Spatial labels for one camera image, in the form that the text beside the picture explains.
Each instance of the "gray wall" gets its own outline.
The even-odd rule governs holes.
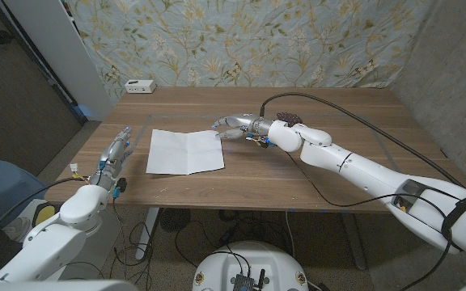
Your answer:
[[[434,5],[390,89],[466,175],[466,1]]]

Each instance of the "blue chair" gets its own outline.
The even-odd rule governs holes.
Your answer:
[[[12,206],[20,202],[24,197],[43,188],[44,186],[44,183],[27,171],[12,163],[0,161],[0,217]],[[40,192],[30,198],[29,201],[32,201],[33,199],[44,199],[45,193],[46,191]],[[3,219],[0,223],[0,227],[5,227],[16,219],[26,208],[29,201],[27,203],[23,203],[14,210],[11,215]]]

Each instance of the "white box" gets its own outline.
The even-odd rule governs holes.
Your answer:
[[[153,80],[129,80],[125,84],[127,93],[152,93],[155,89]]]

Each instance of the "door frame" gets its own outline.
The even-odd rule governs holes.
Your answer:
[[[21,27],[19,21],[14,17],[4,0],[0,0],[6,9],[6,12],[11,17],[8,19],[3,9],[0,7],[0,20],[5,25],[6,29],[10,31],[10,34],[19,43],[20,47],[30,57],[30,59],[38,66],[39,71],[44,76],[44,80],[49,83],[53,91],[59,97],[59,99],[68,108],[73,117],[77,120],[80,125],[84,125],[87,122],[86,116],[82,113],[78,107],[77,100],[71,95],[66,89],[60,78],[52,70],[51,66],[44,59],[39,49],[33,44],[33,41],[28,37],[28,34]]]

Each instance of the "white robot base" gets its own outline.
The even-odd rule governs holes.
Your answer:
[[[260,289],[260,281],[264,281],[264,291],[289,290],[308,291],[307,278],[303,268],[289,254],[265,242],[244,241],[229,245],[231,250],[242,255],[249,263],[251,273],[248,276],[248,265],[239,256],[239,262],[227,247],[206,257],[195,272],[192,291],[251,291]]]

